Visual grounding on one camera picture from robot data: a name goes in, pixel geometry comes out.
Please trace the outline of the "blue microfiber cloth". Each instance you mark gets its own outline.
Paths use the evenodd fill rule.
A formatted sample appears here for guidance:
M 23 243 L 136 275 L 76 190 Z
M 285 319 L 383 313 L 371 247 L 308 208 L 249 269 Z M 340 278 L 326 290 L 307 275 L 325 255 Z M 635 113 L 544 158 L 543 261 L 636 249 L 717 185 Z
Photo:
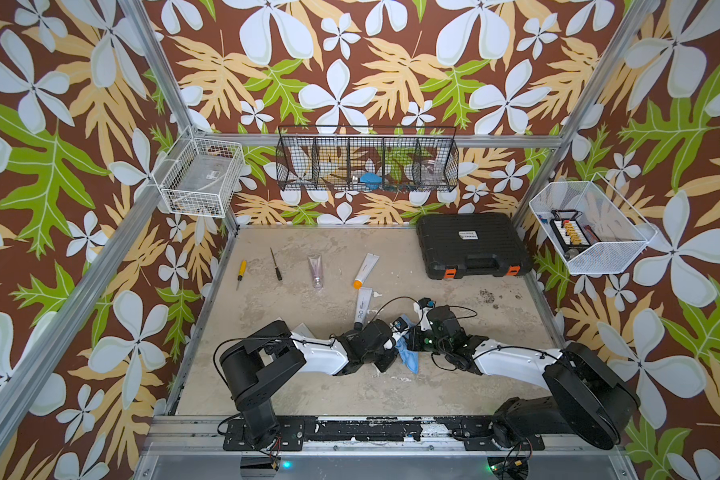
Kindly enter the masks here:
M 395 348 L 402 363 L 413 373 L 419 373 L 419 354 L 413 350 L 412 328 L 406 328 L 404 331 L 396 333 Z

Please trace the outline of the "dark cap toothpaste tube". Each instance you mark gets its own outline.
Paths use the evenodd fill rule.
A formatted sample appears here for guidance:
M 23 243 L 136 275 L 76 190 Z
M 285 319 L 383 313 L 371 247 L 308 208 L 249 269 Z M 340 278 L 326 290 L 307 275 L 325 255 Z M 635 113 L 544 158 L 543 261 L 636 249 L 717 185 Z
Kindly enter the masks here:
M 371 288 L 361 287 L 357 290 L 357 301 L 354 316 L 355 330 L 362 330 L 364 328 L 372 297 L 373 290 Z

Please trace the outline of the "pink cap toothpaste tube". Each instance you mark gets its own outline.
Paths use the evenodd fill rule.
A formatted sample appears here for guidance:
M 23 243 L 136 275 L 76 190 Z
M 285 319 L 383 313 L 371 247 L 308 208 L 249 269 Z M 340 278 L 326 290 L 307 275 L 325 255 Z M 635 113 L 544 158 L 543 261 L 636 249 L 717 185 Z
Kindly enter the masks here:
M 400 315 L 391 324 L 392 340 L 396 344 L 401 338 L 404 338 L 415 324 L 406 316 Z

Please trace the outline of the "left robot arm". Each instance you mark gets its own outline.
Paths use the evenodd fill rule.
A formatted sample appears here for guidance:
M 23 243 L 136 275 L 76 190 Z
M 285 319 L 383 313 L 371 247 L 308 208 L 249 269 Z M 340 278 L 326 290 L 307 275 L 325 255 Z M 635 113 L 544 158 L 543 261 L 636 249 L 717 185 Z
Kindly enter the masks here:
M 378 319 L 329 339 L 302 335 L 276 320 L 249 337 L 220 343 L 213 364 L 242 420 L 244 444 L 262 450 L 281 434 L 271 398 L 292 377 L 346 376 L 370 364 L 384 373 L 399 356 L 399 339 L 399 333 Z

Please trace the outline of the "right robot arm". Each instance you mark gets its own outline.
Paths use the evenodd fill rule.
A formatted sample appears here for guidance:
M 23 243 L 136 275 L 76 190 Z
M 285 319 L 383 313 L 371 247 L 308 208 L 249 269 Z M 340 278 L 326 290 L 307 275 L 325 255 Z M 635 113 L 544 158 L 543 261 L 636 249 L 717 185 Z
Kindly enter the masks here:
M 545 389 L 535 399 L 513 397 L 492 415 L 489 438 L 503 448 L 537 435 L 576 435 L 609 450 L 640 407 L 636 391 L 589 347 L 563 349 L 510 345 L 470 335 L 449 306 L 417 305 L 419 320 L 405 330 L 411 352 L 428 352 L 455 370 L 500 376 Z

